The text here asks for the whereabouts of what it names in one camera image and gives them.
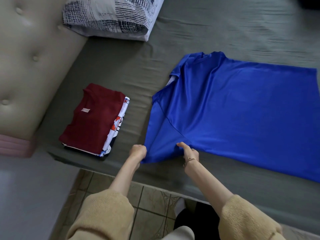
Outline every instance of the beige upholstered headboard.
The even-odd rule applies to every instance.
[[[65,1],[0,0],[0,154],[32,138],[87,40],[62,26]]]

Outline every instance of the white wall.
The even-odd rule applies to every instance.
[[[0,156],[0,238],[48,239],[78,171],[42,149],[28,159]]]

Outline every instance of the yellow fleece sleeve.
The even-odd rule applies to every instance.
[[[279,223],[238,195],[222,208],[221,240],[284,240]]]
[[[133,216],[134,208],[128,198],[118,192],[107,189],[89,195],[84,200],[66,239],[86,239],[85,236],[94,234],[101,239],[127,240]]]

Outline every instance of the stack of folded clothes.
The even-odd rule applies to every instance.
[[[72,122],[59,141],[66,147],[103,157],[110,153],[130,99],[122,92],[93,83],[83,92]]]

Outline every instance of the bracelet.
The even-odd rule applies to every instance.
[[[187,165],[187,163],[190,162],[190,161],[192,161],[192,160],[199,161],[199,159],[196,159],[196,158],[194,158],[194,157],[188,157],[188,160],[186,160],[186,162],[184,163],[183,168],[185,168],[186,165]]]

